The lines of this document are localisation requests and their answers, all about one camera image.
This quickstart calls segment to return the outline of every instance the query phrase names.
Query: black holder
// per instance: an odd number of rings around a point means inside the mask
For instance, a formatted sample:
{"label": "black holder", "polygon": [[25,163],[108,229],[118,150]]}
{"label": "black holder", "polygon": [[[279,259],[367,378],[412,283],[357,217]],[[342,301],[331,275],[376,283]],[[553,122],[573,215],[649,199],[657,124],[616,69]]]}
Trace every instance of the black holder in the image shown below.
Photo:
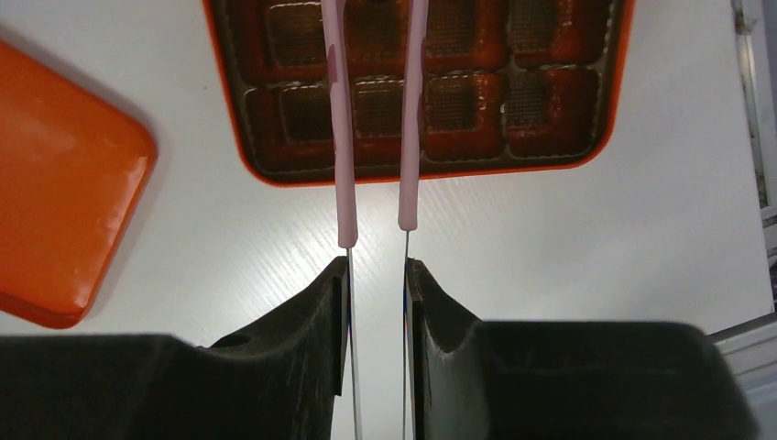
{"label": "black holder", "polygon": [[409,259],[415,440],[750,440],[758,428],[699,330],[481,321]]}
{"label": "black holder", "polygon": [[[666,323],[484,322],[409,259],[415,440],[750,440],[715,346]],[[348,262],[209,348],[168,335],[0,337],[0,438],[330,438]]]}
{"label": "black holder", "polygon": [[343,385],[348,260],[254,323],[169,335],[0,338],[0,438],[327,439]]}

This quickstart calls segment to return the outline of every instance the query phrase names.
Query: food tray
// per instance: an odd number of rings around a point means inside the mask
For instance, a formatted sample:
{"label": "food tray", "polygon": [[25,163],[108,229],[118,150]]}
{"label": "food tray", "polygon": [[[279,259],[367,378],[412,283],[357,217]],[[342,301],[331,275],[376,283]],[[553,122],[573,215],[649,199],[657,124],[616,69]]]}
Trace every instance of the food tray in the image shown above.
{"label": "food tray", "polygon": [[[319,2],[206,0],[242,157],[334,176]],[[569,168],[614,123],[633,0],[430,0],[421,176]],[[345,4],[356,177],[399,177],[408,0]]]}

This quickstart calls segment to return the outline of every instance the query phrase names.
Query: pink handle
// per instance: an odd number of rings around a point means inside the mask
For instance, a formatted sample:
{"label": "pink handle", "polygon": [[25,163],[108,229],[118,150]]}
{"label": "pink handle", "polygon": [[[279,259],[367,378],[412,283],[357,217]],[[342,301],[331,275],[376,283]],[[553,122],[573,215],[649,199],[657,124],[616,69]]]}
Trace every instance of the pink handle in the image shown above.
{"label": "pink handle", "polygon": [[322,0],[323,39],[329,72],[329,98],[334,134],[334,197],[337,200],[337,244],[352,248],[359,238],[356,225],[354,138],[351,128],[351,98],[345,63],[343,12],[345,0]]}
{"label": "pink handle", "polygon": [[421,162],[421,93],[423,92],[424,39],[429,0],[410,2],[410,32],[405,63],[402,103],[402,160],[399,165],[399,228],[418,228],[418,179]]}

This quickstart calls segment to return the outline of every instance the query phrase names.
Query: orange container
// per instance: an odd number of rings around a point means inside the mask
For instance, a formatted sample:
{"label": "orange container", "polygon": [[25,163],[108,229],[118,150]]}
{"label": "orange container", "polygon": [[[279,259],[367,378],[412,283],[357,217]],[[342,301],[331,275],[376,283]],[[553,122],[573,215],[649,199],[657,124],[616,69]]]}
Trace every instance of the orange container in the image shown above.
{"label": "orange container", "polygon": [[138,122],[0,41],[0,309],[87,313],[148,179]]}
{"label": "orange container", "polygon": [[[563,169],[591,160],[614,126],[635,1],[429,0],[421,176]],[[362,182],[399,177],[409,3],[345,3]],[[203,4],[246,166],[275,185],[331,182],[320,4]]]}

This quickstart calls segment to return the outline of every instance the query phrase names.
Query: orange lid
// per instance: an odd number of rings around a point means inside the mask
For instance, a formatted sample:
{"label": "orange lid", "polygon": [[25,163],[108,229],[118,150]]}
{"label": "orange lid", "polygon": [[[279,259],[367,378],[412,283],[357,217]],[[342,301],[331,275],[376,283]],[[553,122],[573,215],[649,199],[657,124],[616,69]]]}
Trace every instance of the orange lid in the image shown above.
{"label": "orange lid", "polygon": [[137,121],[0,41],[0,309],[86,314],[156,159]]}

